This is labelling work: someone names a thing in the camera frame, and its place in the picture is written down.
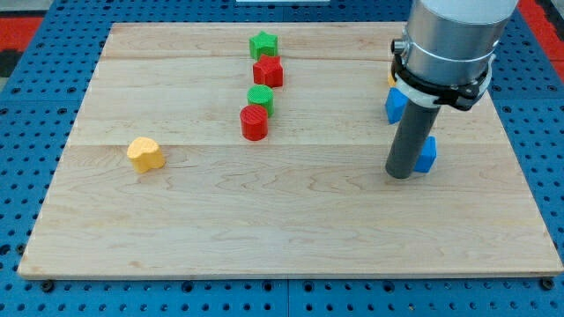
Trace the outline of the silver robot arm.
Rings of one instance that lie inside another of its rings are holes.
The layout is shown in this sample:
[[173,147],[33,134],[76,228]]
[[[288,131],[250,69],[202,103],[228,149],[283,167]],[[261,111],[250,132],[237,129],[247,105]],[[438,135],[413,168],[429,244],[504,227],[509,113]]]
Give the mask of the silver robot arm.
[[390,75],[409,101],[468,111],[492,78],[494,50],[516,0],[414,0],[394,39]]

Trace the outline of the yellow block behind arm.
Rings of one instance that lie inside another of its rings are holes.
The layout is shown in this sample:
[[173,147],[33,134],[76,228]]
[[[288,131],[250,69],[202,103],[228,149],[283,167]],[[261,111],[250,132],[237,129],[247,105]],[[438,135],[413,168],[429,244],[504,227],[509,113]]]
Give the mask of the yellow block behind arm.
[[390,87],[396,86],[396,79],[394,73],[391,71],[388,75],[388,83]]

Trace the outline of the blue block behind arm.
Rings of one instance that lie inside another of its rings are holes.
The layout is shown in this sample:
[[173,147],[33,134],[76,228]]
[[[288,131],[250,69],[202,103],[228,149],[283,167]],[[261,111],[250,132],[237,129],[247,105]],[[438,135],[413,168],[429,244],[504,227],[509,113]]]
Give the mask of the blue block behind arm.
[[408,98],[397,88],[390,88],[385,102],[385,110],[389,124],[394,124],[401,120],[407,102]]

